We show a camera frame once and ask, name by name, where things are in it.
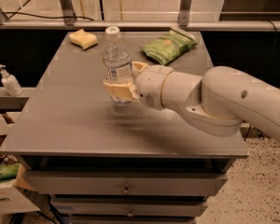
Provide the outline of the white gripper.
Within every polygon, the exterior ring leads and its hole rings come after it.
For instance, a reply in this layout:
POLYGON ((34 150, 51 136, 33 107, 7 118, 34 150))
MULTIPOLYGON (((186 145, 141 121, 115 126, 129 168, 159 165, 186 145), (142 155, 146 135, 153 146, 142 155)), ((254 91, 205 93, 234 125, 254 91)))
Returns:
POLYGON ((128 102, 138 99, 140 96, 140 102, 144 106, 162 110, 162 86, 165 79, 174 72, 174 69, 162 65, 149 66, 147 63, 133 61, 133 71, 140 73, 135 79, 136 87, 131 81, 127 83, 104 81, 104 89, 111 96, 128 102))

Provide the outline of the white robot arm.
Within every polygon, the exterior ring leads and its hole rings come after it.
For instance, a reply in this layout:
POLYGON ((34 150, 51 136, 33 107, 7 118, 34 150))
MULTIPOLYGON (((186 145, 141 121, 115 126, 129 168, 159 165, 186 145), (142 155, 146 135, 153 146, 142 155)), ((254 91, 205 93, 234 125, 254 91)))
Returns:
POLYGON ((280 143, 280 90, 234 68, 216 66, 197 76, 134 62, 130 78, 106 79, 103 86, 113 97, 173 110, 215 136, 232 136, 246 121, 280 143))

